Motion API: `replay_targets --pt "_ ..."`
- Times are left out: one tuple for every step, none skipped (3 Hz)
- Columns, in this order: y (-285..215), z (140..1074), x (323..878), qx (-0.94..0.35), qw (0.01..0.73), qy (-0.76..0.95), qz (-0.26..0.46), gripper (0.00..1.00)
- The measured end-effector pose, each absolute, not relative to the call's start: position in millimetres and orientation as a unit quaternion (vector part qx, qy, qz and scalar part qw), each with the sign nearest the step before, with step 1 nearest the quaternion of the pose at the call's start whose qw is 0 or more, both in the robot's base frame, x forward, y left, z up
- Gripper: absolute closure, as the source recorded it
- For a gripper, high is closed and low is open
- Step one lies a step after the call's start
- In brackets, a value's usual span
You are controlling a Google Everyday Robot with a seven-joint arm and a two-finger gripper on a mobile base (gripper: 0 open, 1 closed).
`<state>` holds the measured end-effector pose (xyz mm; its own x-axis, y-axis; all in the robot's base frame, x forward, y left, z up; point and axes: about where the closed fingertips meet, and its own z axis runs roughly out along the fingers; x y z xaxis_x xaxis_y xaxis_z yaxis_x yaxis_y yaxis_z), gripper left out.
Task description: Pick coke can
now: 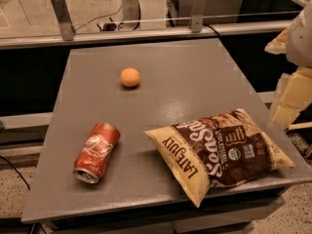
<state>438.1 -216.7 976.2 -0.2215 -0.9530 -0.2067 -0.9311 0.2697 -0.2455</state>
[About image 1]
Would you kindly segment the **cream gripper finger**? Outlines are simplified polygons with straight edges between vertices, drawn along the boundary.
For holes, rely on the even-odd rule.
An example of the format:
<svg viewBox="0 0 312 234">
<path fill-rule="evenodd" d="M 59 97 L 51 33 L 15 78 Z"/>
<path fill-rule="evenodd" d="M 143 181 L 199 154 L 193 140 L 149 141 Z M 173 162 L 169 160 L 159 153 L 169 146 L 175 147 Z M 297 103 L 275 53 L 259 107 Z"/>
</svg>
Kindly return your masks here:
<svg viewBox="0 0 312 234">
<path fill-rule="evenodd" d="M 290 29 L 285 28 L 276 38 L 270 41 L 264 48 L 264 51 L 269 54 L 279 55 L 287 51 L 287 42 Z"/>
<path fill-rule="evenodd" d="M 300 66 L 289 75 L 283 73 L 270 107 L 270 120 L 283 127 L 292 124 L 312 103 L 312 68 Z"/>
</svg>

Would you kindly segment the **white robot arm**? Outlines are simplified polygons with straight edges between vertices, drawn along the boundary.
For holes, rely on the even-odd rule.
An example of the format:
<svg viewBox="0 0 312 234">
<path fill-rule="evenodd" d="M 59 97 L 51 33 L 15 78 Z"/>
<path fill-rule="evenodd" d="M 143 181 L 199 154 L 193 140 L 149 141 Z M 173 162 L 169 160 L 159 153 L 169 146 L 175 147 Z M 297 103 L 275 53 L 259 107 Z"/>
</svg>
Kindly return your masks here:
<svg viewBox="0 0 312 234">
<path fill-rule="evenodd" d="M 264 51 L 285 54 L 297 65 L 296 72 L 281 77 L 270 109 L 271 121 L 287 127 L 312 103 L 312 0 Z"/>
</svg>

